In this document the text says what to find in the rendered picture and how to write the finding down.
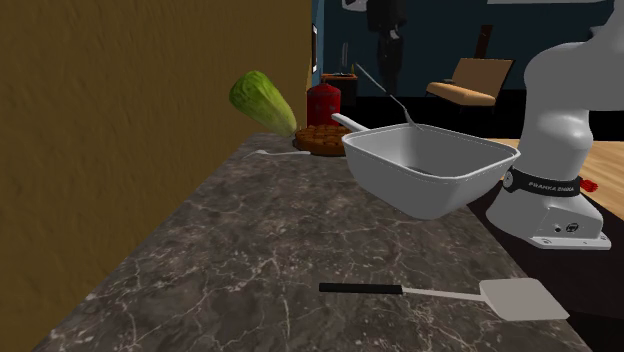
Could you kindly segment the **dark side table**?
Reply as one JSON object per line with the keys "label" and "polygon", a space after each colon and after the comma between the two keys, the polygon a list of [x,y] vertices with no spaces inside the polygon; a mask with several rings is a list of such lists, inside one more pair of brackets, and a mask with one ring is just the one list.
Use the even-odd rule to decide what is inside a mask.
{"label": "dark side table", "polygon": [[357,103],[358,77],[355,74],[323,73],[321,82],[341,91],[341,105],[354,107]]}

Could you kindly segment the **brown waffle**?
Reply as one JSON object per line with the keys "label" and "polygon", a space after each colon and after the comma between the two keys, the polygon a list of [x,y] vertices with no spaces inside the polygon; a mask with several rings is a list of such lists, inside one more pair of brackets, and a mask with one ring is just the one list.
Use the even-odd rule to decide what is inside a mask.
{"label": "brown waffle", "polygon": [[314,155],[344,156],[342,137],[349,133],[350,130],[344,126],[310,125],[296,132],[295,143],[299,149]]}

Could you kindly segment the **tan wooden bench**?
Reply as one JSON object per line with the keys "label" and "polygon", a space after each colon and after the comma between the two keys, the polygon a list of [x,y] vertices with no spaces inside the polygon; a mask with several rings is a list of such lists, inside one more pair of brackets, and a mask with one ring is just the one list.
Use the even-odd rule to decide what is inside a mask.
{"label": "tan wooden bench", "polygon": [[452,78],[429,83],[426,94],[462,107],[494,107],[513,64],[513,59],[461,58]]}

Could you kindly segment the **green lettuce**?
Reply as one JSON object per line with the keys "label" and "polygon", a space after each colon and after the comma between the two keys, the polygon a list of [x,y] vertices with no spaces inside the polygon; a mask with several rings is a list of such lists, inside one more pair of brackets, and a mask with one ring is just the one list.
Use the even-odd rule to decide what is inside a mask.
{"label": "green lettuce", "polygon": [[229,101],[237,110],[282,137],[290,137],[297,130],[290,105],[260,71],[252,70],[241,76],[229,91]]}

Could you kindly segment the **black-handled grey spatula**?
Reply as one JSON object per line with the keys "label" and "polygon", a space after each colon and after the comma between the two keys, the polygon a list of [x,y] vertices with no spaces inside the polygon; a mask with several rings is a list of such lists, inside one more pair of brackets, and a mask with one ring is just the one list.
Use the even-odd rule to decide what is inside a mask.
{"label": "black-handled grey spatula", "polygon": [[537,279],[489,279],[479,282],[479,294],[409,288],[398,284],[320,283],[320,292],[419,294],[486,303],[507,321],[566,320],[570,314]]}

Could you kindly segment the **white square pan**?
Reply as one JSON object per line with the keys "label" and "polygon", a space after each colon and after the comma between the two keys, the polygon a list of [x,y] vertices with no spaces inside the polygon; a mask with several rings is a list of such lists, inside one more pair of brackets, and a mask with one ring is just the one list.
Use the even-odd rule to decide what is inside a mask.
{"label": "white square pan", "polygon": [[492,189],[520,156],[513,146],[435,126],[366,128],[335,113],[348,167],[366,191],[419,220],[440,218]]}

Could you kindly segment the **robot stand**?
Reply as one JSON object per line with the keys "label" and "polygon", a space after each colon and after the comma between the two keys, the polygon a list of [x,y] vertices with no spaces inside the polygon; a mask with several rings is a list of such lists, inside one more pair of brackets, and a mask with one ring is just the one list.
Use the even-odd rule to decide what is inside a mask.
{"label": "robot stand", "polygon": [[468,207],[521,269],[569,312],[567,322],[593,352],[624,352],[624,220],[596,206],[612,242],[608,251],[540,249],[487,220],[485,212],[500,189],[496,185]]}

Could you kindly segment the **silver spoon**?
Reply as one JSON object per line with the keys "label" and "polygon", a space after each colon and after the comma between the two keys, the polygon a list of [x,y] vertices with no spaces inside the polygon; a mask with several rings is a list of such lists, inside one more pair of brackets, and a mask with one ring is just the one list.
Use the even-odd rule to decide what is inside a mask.
{"label": "silver spoon", "polygon": [[268,155],[268,156],[281,156],[281,155],[311,155],[310,151],[289,151],[289,152],[268,152],[266,150],[255,150],[247,155],[245,155],[242,159],[248,158],[252,155]]}

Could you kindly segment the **red canister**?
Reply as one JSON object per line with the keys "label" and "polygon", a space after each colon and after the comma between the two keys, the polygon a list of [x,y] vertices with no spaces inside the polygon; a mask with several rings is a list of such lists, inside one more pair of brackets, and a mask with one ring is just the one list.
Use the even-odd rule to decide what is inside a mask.
{"label": "red canister", "polygon": [[307,124],[338,126],[332,115],[340,112],[340,106],[341,91],[338,88],[327,83],[311,87],[307,91]]}

